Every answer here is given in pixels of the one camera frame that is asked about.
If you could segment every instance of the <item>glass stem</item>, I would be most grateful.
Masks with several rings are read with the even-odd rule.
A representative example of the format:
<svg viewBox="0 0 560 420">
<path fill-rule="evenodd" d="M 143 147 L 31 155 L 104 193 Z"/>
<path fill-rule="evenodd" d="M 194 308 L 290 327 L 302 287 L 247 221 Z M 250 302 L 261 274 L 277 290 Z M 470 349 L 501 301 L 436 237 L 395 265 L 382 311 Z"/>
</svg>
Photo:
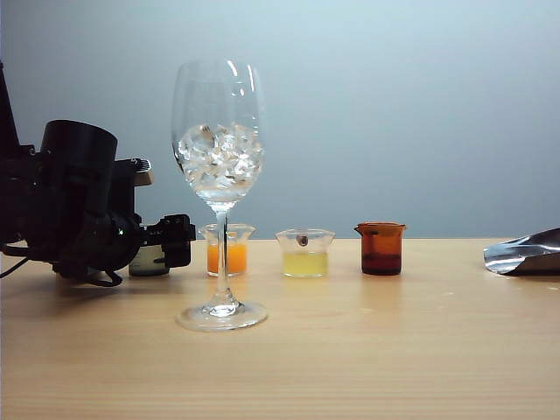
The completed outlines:
<svg viewBox="0 0 560 420">
<path fill-rule="evenodd" d="M 239 306 L 239 302 L 229 289 L 228 281 L 228 211 L 216 212 L 216 219 L 218 222 L 218 281 L 216 292 L 209 305 L 225 305 L 234 310 Z"/>
</svg>

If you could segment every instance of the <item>black cable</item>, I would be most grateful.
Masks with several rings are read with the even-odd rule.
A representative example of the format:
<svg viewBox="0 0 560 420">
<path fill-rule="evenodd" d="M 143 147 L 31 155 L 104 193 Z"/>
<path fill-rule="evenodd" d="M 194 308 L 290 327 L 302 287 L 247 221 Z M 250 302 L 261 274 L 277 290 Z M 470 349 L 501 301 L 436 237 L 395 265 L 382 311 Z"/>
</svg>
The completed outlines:
<svg viewBox="0 0 560 420">
<path fill-rule="evenodd" d="M 17 270 L 19 267 L 21 267 L 22 265 L 24 265 L 25 263 L 27 263 L 29 261 L 29 258 L 26 257 L 23 260 L 21 260 L 20 262 L 18 262 L 16 265 L 14 265 L 12 268 L 6 270 L 4 273 L 0 273 L 0 278 L 6 277 L 8 276 L 10 273 L 13 273 L 15 270 Z"/>
<path fill-rule="evenodd" d="M 105 271 L 105 274 L 109 276 L 109 278 L 112 280 L 111 282 L 108 282 L 106 280 L 91 279 L 88 281 L 88 283 L 92 284 L 93 286 L 115 287 L 123 282 L 123 278 L 116 274 L 114 271 Z"/>
<path fill-rule="evenodd" d="M 29 256 L 30 251 L 27 247 L 12 247 L 5 243 L 0 244 L 0 250 L 7 256 Z"/>
</svg>

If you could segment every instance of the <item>glass beaker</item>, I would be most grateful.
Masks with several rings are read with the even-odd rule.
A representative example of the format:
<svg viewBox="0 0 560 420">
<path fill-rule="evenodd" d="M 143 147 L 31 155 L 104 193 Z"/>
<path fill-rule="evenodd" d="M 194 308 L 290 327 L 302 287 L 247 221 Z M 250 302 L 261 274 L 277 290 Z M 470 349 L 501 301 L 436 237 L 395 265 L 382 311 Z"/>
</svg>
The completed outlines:
<svg viewBox="0 0 560 420">
<path fill-rule="evenodd" d="M 361 271 L 390 276 L 402 267 L 403 231 L 406 225 L 393 221 L 359 223 L 361 235 Z"/>
<path fill-rule="evenodd" d="M 334 232 L 324 229 L 289 229 L 276 234 L 283 251 L 283 274 L 288 277 L 326 275 L 326 250 Z"/>
<path fill-rule="evenodd" d="M 244 223 L 227 224 L 227 275 L 239 276 L 247 269 L 247 239 L 255 228 Z M 210 276 L 218 276 L 218 230 L 217 225 L 199 229 L 206 239 L 206 270 Z"/>
</svg>

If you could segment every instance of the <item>wine glass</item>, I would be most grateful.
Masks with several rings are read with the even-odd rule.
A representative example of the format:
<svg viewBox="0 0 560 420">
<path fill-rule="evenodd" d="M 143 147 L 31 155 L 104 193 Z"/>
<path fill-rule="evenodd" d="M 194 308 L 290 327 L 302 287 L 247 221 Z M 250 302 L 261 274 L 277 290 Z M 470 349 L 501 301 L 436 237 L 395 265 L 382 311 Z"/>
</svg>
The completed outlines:
<svg viewBox="0 0 560 420">
<path fill-rule="evenodd" d="M 257 303 L 239 302 L 228 284 L 228 212 L 255 183 L 263 165 L 261 86 L 256 70 L 240 61 L 189 61 L 178 70 L 171 143 L 185 179 L 214 211 L 218 229 L 216 291 L 177 321 L 197 331 L 252 326 L 267 317 Z"/>
</svg>

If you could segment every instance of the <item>aluminum foil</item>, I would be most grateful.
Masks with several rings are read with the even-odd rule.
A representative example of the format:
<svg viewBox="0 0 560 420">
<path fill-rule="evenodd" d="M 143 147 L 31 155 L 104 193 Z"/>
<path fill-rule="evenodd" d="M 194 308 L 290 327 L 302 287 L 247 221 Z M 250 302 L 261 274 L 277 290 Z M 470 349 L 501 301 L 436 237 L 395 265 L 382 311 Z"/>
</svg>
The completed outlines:
<svg viewBox="0 0 560 420">
<path fill-rule="evenodd" d="M 484 263 L 498 274 L 559 275 L 560 227 L 490 245 Z"/>
</svg>

